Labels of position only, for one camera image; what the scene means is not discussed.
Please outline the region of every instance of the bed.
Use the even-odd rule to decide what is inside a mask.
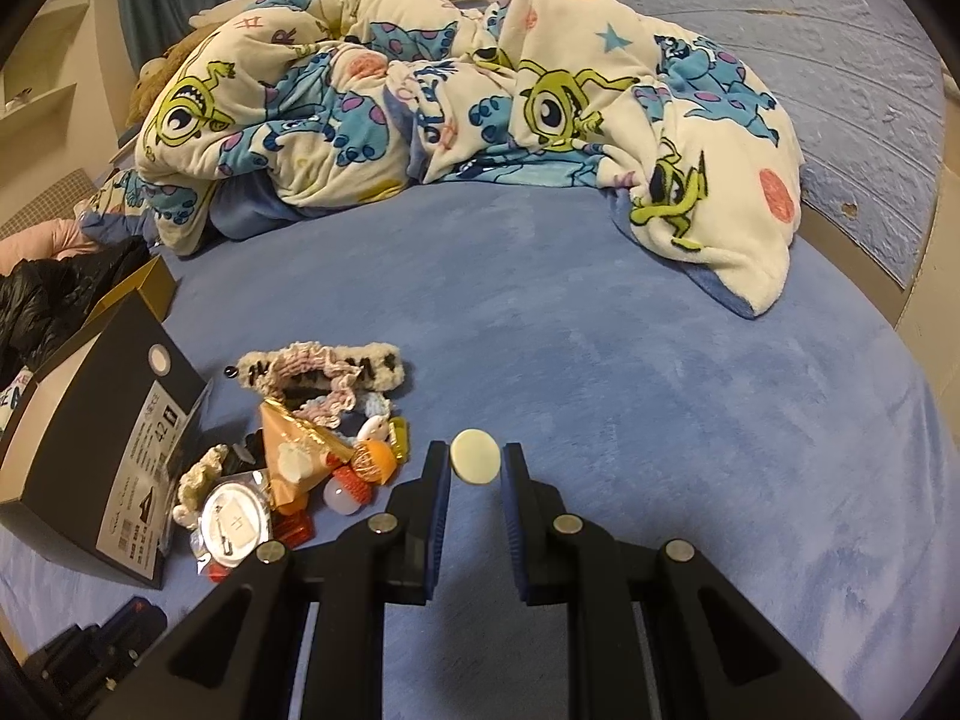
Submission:
[[[395,343],[411,370],[401,481],[466,427],[522,442],[572,511],[624,541],[689,539],[865,720],[901,717],[960,627],[960,464],[919,368],[803,240],[782,298],[747,322],[626,242],[607,206],[589,189],[417,187],[165,255],[166,326],[214,382],[206,439],[256,427],[256,398],[222,375],[244,352]],[[325,541],[350,520],[315,522]],[[144,595],[176,621],[211,586],[181,538]],[[0,532],[0,605],[27,649],[130,594]],[[388,609],[385,716],[564,716],[564,641],[563,610],[515,597],[498,486],[454,484],[435,600]]]

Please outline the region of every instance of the black box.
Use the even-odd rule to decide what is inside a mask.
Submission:
[[[47,560],[160,587],[205,382],[139,293],[37,370],[0,437],[0,525]]]

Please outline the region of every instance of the triangular cutout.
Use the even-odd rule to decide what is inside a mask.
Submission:
[[[779,669],[779,658],[712,587],[697,593],[723,672],[738,686],[766,677]]]
[[[210,616],[194,637],[170,662],[175,677],[190,680],[204,688],[219,688],[227,674],[233,648],[243,628],[244,617],[251,602],[251,591],[239,587]]]

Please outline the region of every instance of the blue star print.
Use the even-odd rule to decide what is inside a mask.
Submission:
[[[604,39],[603,53],[610,53],[614,49],[622,49],[622,47],[631,46],[634,43],[632,40],[624,40],[614,32],[613,26],[609,22],[606,32],[594,32],[593,34]]]

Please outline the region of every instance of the round tin in plastic wrap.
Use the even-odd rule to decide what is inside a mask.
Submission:
[[[270,509],[263,496],[242,482],[224,482],[210,491],[200,515],[200,534],[210,556],[235,568],[258,544],[270,541]]]

